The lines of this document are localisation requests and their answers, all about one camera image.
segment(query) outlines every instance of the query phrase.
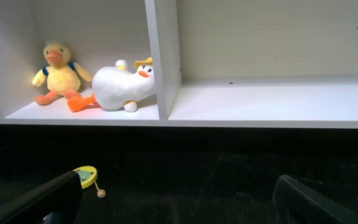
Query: wooden bead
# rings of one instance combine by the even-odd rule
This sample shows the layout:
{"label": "wooden bead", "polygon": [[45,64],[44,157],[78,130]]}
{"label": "wooden bead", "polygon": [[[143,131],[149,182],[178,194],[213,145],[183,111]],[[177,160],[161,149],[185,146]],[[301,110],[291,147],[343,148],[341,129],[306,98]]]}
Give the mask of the wooden bead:
{"label": "wooden bead", "polygon": [[98,197],[104,198],[106,196],[106,191],[103,189],[98,190]]}

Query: white duck's head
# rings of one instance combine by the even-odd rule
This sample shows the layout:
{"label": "white duck's head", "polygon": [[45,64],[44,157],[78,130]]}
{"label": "white duck's head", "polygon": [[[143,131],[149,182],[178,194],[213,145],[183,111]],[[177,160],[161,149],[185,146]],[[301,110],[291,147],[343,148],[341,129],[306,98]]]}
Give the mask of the white duck's head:
{"label": "white duck's head", "polygon": [[44,48],[44,57],[49,65],[63,67],[71,60],[71,53],[70,50],[62,44],[48,44]]}
{"label": "white duck's head", "polygon": [[154,78],[152,58],[148,58],[144,61],[136,61],[135,68],[137,69],[135,75],[140,75],[144,78]]}

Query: orange leg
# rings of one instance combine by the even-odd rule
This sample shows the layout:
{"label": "orange leg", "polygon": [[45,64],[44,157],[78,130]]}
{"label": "orange leg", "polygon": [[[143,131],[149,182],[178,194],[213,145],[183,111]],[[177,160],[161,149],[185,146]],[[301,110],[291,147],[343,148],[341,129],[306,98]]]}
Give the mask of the orange leg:
{"label": "orange leg", "polygon": [[93,93],[90,97],[85,97],[85,98],[83,98],[82,96],[73,96],[67,101],[67,105],[72,112],[83,110],[86,106],[90,105],[91,103],[92,104],[97,103]]}
{"label": "orange leg", "polygon": [[37,96],[35,97],[35,102],[38,103],[39,105],[48,105],[51,102],[54,101],[54,99],[57,96],[57,92],[56,91],[50,91],[49,93],[47,93],[45,96]]}
{"label": "orange leg", "polygon": [[66,99],[70,99],[73,96],[81,96],[81,94],[79,94],[77,91],[71,89],[71,90],[67,90],[65,92],[65,98]]}

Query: dark floor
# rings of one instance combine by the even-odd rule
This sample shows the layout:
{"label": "dark floor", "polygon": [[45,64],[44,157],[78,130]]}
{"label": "dark floor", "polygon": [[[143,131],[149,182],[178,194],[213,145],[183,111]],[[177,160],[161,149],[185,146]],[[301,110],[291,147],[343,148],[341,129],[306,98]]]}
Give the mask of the dark floor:
{"label": "dark floor", "polygon": [[0,205],[85,165],[75,223],[279,223],[283,174],[358,213],[358,130],[0,127]]}

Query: white duck plush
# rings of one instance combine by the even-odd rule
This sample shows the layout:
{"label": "white duck plush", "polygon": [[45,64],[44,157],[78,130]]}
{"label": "white duck plush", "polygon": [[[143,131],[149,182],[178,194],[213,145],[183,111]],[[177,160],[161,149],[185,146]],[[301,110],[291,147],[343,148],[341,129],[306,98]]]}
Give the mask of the white duck plush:
{"label": "white duck plush", "polygon": [[112,111],[124,108],[127,112],[137,110],[137,102],[154,94],[153,60],[136,61],[137,71],[127,71],[125,60],[118,60],[115,67],[103,67],[93,77],[93,94],[90,97],[74,96],[67,101],[72,112],[83,110],[89,104],[98,103]]}

